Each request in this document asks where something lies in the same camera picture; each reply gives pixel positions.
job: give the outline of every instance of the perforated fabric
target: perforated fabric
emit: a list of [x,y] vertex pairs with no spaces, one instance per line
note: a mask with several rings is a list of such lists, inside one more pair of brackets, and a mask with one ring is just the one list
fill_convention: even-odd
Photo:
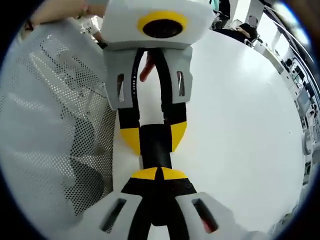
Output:
[[112,191],[116,113],[105,77],[102,50],[71,19],[37,27],[3,65],[1,170],[45,236]]

